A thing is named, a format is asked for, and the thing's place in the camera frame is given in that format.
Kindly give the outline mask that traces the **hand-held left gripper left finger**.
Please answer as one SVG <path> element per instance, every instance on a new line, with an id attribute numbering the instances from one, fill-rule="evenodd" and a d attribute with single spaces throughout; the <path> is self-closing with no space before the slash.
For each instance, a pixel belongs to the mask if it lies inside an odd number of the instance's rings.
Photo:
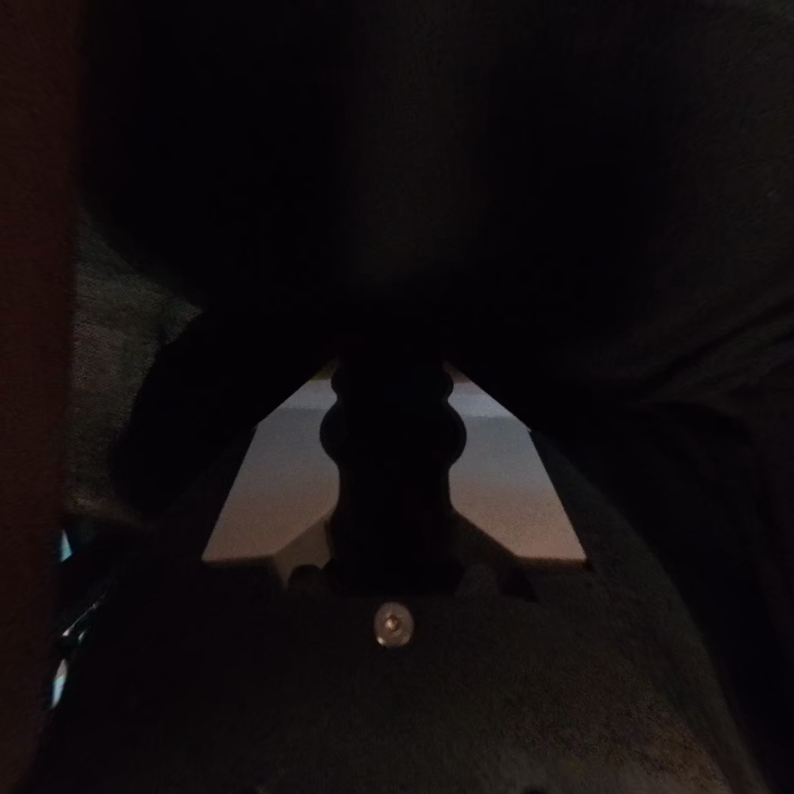
<path id="1" fill-rule="evenodd" d="M 305 382 L 257 425 L 203 551 L 205 563 L 328 563 L 339 473 L 321 442 L 331 376 Z"/>

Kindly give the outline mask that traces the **person's dark trousers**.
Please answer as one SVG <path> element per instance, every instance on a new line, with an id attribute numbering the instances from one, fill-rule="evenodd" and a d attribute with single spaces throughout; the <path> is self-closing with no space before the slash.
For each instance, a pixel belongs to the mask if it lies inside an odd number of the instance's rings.
<path id="1" fill-rule="evenodd" d="M 286 372 L 402 300 L 547 422 L 729 415 L 792 565 L 792 2 L 88 2 L 83 57 L 87 211 L 203 310 L 114 448 L 126 506 L 237 433 L 231 375 L 196 452 L 176 416 L 244 327 Z"/>

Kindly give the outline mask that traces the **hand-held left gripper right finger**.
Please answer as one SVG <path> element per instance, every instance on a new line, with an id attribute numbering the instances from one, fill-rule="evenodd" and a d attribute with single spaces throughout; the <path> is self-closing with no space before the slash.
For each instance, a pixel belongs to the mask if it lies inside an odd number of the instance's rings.
<path id="1" fill-rule="evenodd" d="M 464 447 L 450 467 L 450 499 L 461 517 L 522 561 L 588 558 L 533 442 L 530 429 L 451 365 L 449 404 Z"/>

